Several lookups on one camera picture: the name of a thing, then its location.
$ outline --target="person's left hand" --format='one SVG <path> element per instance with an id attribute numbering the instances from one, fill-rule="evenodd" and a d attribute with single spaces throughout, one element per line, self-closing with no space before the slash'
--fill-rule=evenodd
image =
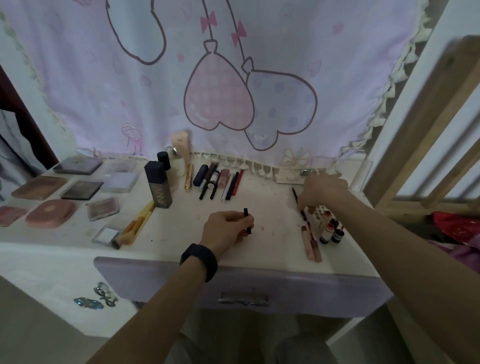
<path id="1" fill-rule="evenodd" d="M 204 225 L 200 245 L 210 249 L 217 261 L 233 244 L 248 236 L 247 227 L 254 227 L 253 216 L 240 211 L 219 211 L 210 214 Z"/>

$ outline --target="hand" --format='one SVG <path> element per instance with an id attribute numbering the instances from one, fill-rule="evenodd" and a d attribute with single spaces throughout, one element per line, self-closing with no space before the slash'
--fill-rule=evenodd
<path id="1" fill-rule="evenodd" d="M 217 261 L 235 243 L 248 236 L 247 227 L 254 227 L 253 216 L 239 211 L 219 211 L 210 214 L 204 225 L 200 245 L 210 249 Z"/>
<path id="2" fill-rule="evenodd" d="M 348 194 L 347 181 L 325 172 L 310 174 L 305 179 L 302 193 L 298 196 L 297 208 L 302 211 L 305 206 L 308 206 L 310 214 L 313 214 L 320 205 L 332 209 Z"/>

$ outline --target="foundation bottle cap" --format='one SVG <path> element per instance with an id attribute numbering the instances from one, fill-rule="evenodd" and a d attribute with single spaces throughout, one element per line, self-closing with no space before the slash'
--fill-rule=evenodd
<path id="1" fill-rule="evenodd" d="M 167 180 L 167 173 L 165 172 L 165 165 L 162 162 L 154 160 L 145 164 L 145 173 L 147 175 L 148 183 L 163 184 Z"/>
<path id="2" fill-rule="evenodd" d="M 170 169 L 170 158 L 168 158 L 168 153 L 167 152 L 158 152 L 156 154 L 156 157 L 158 158 L 159 162 L 163 163 L 163 166 L 165 167 L 165 170 Z"/>

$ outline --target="purple drawer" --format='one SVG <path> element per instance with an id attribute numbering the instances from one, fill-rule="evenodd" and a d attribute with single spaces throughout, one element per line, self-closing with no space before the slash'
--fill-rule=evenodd
<path id="1" fill-rule="evenodd" d="M 94 265 L 121 298 L 139 302 L 147 302 L 179 266 L 177 263 L 102 256 L 94 259 Z M 375 277 L 219 267 L 215 277 L 203 286 L 195 306 L 365 317 L 391 296 L 384 282 Z"/>

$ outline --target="white wall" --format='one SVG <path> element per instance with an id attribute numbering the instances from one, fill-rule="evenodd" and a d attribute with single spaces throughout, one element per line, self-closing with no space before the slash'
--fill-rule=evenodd
<path id="1" fill-rule="evenodd" d="M 368 159 L 373 162 L 373 166 L 368 178 L 380 162 L 443 50 L 451 41 L 470 34 L 480 34 L 480 1 L 450 0 L 372 148 Z M 480 117 L 477 117 L 479 113 L 480 87 L 477 87 L 412 173 L 399 195 L 428 195 L 480 137 Z M 447 197 L 478 196 L 480 183 L 477 183 L 477 180 L 480 180 L 480 163 L 470 170 Z"/>
<path id="2" fill-rule="evenodd" d="M 72 135 L 66 134 L 60 126 L 54 124 L 36 80 L 30 78 L 30 67 L 24 64 L 22 54 L 15 49 L 14 40 L 5 34 L 2 26 L 3 23 L 0 22 L 0 65 L 58 160 L 72 156 L 75 154 Z"/>

